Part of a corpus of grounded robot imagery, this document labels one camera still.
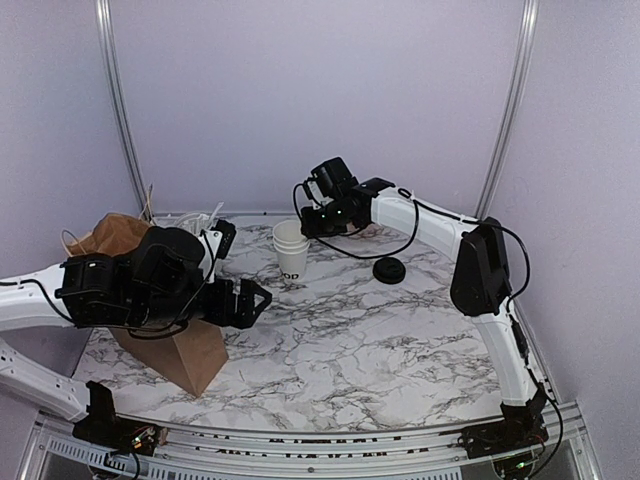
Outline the white paper cups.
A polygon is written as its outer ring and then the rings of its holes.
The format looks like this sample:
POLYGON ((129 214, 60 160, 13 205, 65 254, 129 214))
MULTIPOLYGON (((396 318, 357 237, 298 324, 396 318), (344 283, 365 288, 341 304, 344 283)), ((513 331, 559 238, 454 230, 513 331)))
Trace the white paper cups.
POLYGON ((287 219, 272 230, 279 268, 287 280, 300 281, 306 273, 309 239, 301 232, 301 222, 287 219))

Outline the brown paper bag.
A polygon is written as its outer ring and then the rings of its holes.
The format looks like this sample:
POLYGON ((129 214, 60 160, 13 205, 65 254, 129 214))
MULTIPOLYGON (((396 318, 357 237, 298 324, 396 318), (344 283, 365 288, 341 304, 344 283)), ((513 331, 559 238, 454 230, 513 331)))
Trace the brown paper bag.
MULTIPOLYGON (((116 256, 133 252, 156 225, 152 190, 148 189, 145 196, 145 205, 136 217, 109 213, 81 238, 64 229, 61 242, 66 254, 116 256)), ((157 319, 139 329, 112 328, 110 332, 136 359, 198 398, 227 362, 228 354, 219 327, 205 323, 191 306, 182 309, 188 301, 185 297, 175 308, 163 306, 157 319)))

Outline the black coffee cup lid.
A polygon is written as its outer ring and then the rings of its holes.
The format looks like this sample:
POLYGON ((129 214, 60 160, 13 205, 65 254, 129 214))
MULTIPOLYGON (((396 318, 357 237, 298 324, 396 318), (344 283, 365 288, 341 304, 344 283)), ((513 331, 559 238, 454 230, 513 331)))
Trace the black coffee cup lid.
POLYGON ((394 257, 383 257, 373 264, 373 276, 376 280, 387 285, 401 283, 406 277, 405 265, 394 257))

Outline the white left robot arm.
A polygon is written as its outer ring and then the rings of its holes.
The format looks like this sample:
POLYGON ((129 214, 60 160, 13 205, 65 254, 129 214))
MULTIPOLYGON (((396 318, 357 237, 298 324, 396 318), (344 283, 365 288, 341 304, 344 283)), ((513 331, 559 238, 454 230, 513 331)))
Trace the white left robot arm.
POLYGON ((89 253, 1 283, 1 329, 106 328, 145 366, 199 396, 228 356, 224 327, 252 327, 272 301, 253 280, 215 276, 236 230, 151 227, 120 255, 89 253))

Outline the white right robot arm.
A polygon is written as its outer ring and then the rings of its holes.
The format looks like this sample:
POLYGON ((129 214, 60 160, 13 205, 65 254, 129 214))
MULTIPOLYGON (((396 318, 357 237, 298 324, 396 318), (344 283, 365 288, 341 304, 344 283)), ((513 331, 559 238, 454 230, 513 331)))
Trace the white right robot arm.
POLYGON ((322 244, 373 224, 408 235, 454 262, 450 298, 480 332, 496 371, 501 419, 495 438, 515 448, 534 431, 534 419, 547 401, 544 385, 530 364, 527 338, 513 309, 517 291, 510 283, 505 246, 509 230, 497 220, 443 210, 410 190, 381 178, 363 183, 311 176, 294 186, 309 205, 295 208, 302 233, 322 244))

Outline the white container with sachets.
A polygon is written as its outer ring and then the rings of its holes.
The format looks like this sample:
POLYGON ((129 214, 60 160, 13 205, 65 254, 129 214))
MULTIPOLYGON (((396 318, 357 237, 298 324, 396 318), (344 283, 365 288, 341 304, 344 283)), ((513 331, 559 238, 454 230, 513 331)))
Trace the white container with sachets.
POLYGON ((198 236, 202 230, 207 231, 211 228, 214 219, 214 213, 190 212, 177 218, 174 226, 198 236))

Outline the white plastic spoon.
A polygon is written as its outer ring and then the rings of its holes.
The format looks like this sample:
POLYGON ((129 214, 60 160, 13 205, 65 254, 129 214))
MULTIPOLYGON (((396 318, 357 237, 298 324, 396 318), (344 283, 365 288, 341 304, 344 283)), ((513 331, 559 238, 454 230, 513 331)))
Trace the white plastic spoon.
POLYGON ((213 212, 211 213, 210 217, 209 217, 209 222, 213 223, 214 220, 217 218, 220 210, 222 209, 222 207, 224 206, 224 202, 218 202, 218 204, 216 205, 216 207, 214 208, 213 212))

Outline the right corner aluminium post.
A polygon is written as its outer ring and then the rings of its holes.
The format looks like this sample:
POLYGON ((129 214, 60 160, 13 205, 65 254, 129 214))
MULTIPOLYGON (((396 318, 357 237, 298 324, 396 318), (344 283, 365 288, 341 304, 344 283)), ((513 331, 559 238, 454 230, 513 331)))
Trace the right corner aluminium post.
POLYGON ((539 5, 540 2, 538 0, 525 0, 523 2, 513 69, 507 89, 505 106, 492 149, 489 167, 475 208, 476 217, 484 217, 489 213, 498 188, 500 176, 506 164, 510 140, 514 131, 519 107, 524 97, 531 65, 539 5))

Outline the corner aluminium post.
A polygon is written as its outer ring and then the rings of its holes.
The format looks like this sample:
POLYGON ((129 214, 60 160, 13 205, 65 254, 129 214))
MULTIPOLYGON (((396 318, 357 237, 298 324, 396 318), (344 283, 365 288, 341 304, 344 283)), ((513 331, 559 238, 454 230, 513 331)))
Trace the corner aluminium post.
POLYGON ((111 15, 111 2, 108 0, 96 0, 95 10, 107 87, 124 154, 124 161, 132 184, 134 197, 140 210, 144 212, 147 208, 147 190, 145 189, 125 104, 111 15))
POLYGON ((531 65, 539 5, 540 2, 538 0, 525 0, 523 2, 513 69, 507 89, 505 106, 492 149, 489 167, 475 208, 476 217, 484 217, 489 213, 498 188, 500 176, 506 164, 510 140, 514 131, 519 107, 524 97, 531 65))

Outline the left corner aluminium post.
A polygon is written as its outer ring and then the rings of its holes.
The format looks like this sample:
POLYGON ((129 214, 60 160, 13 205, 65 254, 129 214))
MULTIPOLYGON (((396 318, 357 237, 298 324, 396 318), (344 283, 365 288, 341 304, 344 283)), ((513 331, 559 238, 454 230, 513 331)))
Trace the left corner aluminium post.
POLYGON ((144 212, 147 208, 147 190, 145 189, 125 104, 111 15, 111 2, 108 0, 96 0, 95 10, 107 87, 124 154, 124 161, 132 184, 134 197, 140 210, 144 212))

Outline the front aluminium rail frame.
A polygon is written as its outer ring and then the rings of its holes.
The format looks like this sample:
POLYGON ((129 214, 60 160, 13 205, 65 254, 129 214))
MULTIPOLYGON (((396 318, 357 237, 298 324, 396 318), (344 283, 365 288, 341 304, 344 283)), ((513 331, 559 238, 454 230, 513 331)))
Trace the front aluminium rail frame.
POLYGON ((151 452, 119 455, 49 414, 33 426, 20 479, 600 479, 575 403, 544 411, 545 441, 499 452, 477 422, 365 432, 251 431, 161 422, 151 452))

